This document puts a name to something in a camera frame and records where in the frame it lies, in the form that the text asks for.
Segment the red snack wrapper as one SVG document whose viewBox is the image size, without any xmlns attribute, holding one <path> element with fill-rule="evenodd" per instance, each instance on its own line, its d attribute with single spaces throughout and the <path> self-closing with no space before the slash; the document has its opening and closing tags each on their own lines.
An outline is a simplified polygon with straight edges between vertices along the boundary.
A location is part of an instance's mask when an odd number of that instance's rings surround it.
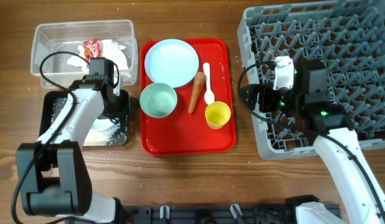
<svg viewBox="0 0 385 224">
<path fill-rule="evenodd" d="M 91 58 L 102 56 L 99 41 L 97 39 L 87 40 L 83 43 L 84 57 L 89 62 Z"/>
</svg>

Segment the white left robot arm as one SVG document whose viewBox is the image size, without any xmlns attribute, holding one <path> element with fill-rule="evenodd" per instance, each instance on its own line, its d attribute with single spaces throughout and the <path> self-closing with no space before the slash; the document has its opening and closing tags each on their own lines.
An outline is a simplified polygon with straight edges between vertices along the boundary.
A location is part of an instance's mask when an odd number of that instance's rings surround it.
<svg viewBox="0 0 385 224">
<path fill-rule="evenodd" d="M 16 223 L 16 203 L 25 214 L 86 223 L 132 223 L 116 197 L 92 189 L 82 148 L 94 121 L 103 117 L 123 121 L 130 114 L 128 93 L 120 88 L 118 66 L 107 58 L 92 58 L 89 73 L 68 87 L 60 86 L 67 102 L 50 127 L 33 143 L 16 151 L 18 183 L 11 202 Z"/>
</svg>

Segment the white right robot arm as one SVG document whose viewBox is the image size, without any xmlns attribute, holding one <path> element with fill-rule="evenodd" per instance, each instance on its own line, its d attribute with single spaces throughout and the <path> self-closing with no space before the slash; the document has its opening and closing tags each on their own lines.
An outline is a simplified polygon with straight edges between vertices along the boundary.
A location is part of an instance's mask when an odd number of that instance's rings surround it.
<svg viewBox="0 0 385 224">
<path fill-rule="evenodd" d="M 242 75 L 263 65 L 273 70 L 274 83 L 238 86 L 244 108 L 268 124 L 314 136 L 313 147 L 333 178 L 349 221 L 385 223 L 385 194 L 363 156 L 348 113 L 329 101 L 324 63 L 277 57 L 248 66 Z"/>
</svg>

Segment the green bowl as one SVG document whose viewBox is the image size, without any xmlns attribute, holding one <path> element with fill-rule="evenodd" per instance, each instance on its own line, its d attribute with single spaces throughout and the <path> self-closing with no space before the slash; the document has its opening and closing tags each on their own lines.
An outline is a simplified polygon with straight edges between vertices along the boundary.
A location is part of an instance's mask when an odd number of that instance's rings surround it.
<svg viewBox="0 0 385 224">
<path fill-rule="evenodd" d="M 176 91 L 165 83 L 152 83 L 145 87 L 140 95 L 140 108 L 152 118 L 170 115 L 177 103 Z"/>
</svg>

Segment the white rice pile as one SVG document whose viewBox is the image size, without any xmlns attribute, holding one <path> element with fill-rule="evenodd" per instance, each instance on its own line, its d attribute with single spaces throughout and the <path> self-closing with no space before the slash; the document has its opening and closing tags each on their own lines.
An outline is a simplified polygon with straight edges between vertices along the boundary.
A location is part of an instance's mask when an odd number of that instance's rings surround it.
<svg viewBox="0 0 385 224">
<path fill-rule="evenodd" d="M 87 146 L 123 146 L 128 140 L 128 126 L 125 124 L 112 124 L 107 129 L 91 129 L 85 142 Z"/>
</svg>

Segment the light blue rice bowl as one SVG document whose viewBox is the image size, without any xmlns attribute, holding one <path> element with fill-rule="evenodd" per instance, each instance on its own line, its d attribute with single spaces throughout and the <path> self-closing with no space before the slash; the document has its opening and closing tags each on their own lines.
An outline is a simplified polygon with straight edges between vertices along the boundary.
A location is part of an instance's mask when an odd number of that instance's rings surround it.
<svg viewBox="0 0 385 224">
<path fill-rule="evenodd" d="M 104 131 L 109 129 L 110 127 L 118 124 L 117 119 L 110 119 L 110 118 L 102 118 L 102 119 L 96 119 L 93 124 L 91 129 L 95 131 Z"/>
</svg>

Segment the white napkin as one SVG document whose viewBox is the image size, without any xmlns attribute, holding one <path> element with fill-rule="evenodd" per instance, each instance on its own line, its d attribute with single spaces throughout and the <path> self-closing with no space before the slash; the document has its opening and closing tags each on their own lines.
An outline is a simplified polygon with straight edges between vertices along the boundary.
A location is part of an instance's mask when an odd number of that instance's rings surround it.
<svg viewBox="0 0 385 224">
<path fill-rule="evenodd" d="M 119 45 L 115 41 L 111 39 L 99 40 L 100 48 L 101 48 L 101 57 L 105 57 L 107 59 L 112 60 L 115 64 L 118 65 L 120 70 L 128 70 L 129 65 L 126 60 L 125 54 L 122 52 L 126 47 L 124 45 Z M 78 46 L 79 55 L 83 58 L 84 50 L 83 44 Z"/>
</svg>

